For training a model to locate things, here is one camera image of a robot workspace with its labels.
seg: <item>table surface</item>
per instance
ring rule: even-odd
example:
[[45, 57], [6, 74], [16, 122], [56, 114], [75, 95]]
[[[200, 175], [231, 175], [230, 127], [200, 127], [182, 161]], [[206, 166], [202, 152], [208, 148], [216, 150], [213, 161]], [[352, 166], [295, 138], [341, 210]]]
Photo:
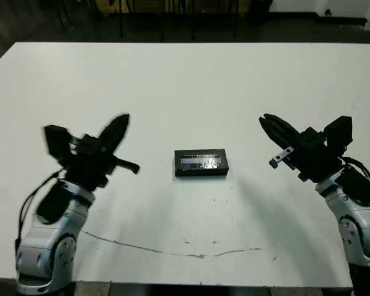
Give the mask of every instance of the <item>table surface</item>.
[[[14, 44], [0, 60], [0, 278], [16, 275], [22, 201], [58, 169], [41, 127], [95, 135], [121, 112], [116, 155], [141, 170], [96, 191], [74, 280], [351, 285], [333, 214], [311, 182], [268, 165], [280, 149], [258, 117], [322, 130], [351, 115], [347, 155], [370, 169], [366, 44]], [[175, 149], [219, 148], [226, 178], [174, 177]]]

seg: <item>dark floor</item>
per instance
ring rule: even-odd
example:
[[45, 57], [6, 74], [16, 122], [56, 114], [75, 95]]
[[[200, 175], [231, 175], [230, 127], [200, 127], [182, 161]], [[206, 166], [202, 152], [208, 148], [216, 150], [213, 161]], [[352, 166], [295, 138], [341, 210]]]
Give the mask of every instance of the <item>dark floor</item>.
[[63, 30], [54, 3], [0, 0], [0, 57], [16, 41], [161, 42], [163, 37], [163, 42], [370, 43], [370, 33], [360, 25], [321, 23], [310, 15], [274, 15], [250, 25], [234, 14], [126, 14], [121, 38], [118, 16], [92, 16], [86, 0], [65, 0], [71, 23], [62, 9]]

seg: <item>cable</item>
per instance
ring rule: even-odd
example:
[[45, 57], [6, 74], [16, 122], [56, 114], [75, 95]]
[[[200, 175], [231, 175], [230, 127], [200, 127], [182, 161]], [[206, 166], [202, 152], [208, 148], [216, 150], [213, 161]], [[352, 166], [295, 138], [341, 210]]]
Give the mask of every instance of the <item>cable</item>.
[[370, 179], [370, 171], [363, 165], [363, 163], [351, 157], [340, 157], [340, 158], [345, 162], [345, 164], [351, 163], [352, 165], [358, 167], [363, 172], [365, 177]]
[[55, 173], [51, 174], [46, 178], [23, 202], [22, 207], [19, 211], [19, 218], [18, 218], [18, 237], [15, 240], [15, 251], [18, 250], [19, 244], [20, 244], [20, 237], [22, 235], [22, 228], [23, 224], [26, 219], [26, 214], [29, 211], [30, 205], [35, 198], [35, 195], [37, 192], [45, 185], [47, 184], [51, 179], [57, 179], [59, 177], [60, 172], [63, 171], [63, 168], [61, 168], [59, 171], [56, 171]]

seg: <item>black box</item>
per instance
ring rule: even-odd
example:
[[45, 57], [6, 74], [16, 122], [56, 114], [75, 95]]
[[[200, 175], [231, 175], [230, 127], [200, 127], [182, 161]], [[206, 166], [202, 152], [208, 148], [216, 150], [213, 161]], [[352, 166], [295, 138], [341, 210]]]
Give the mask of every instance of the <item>black box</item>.
[[224, 149], [175, 150], [175, 175], [226, 176], [229, 171]]

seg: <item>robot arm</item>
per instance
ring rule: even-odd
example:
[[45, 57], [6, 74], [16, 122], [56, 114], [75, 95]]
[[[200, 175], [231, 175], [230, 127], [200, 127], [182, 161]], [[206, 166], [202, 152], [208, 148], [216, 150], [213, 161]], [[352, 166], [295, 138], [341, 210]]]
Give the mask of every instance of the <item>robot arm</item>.
[[71, 283], [76, 241], [94, 202], [93, 191], [107, 184], [106, 175], [116, 166], [133, 173], [139, 170], [138, 165], [113, 156], [128, 121], [128, 114], [120, 115], [98, 138], [85, 134], [77, 139], [65, 128], [44, 128], [49, 153], [66, 174], [38, 205], [31, 228], [22, 239], [23, 221], [20, 220], [19, 237], [15, 241], [18, 293], [41, 295]]
[[351, 117], [342, 116], [319, 133], [313, 128], [299, 133], [269, 114], [260, 123], [284, 149], [270, 165], [276, 168], [284, 162], [300, 171], [302, 181], [316, 183], [316, 192], [325, 198], [339, 224], [355, 294], [370, 295], [370, 172], [362, 163], [342, 156], [352, 142]]

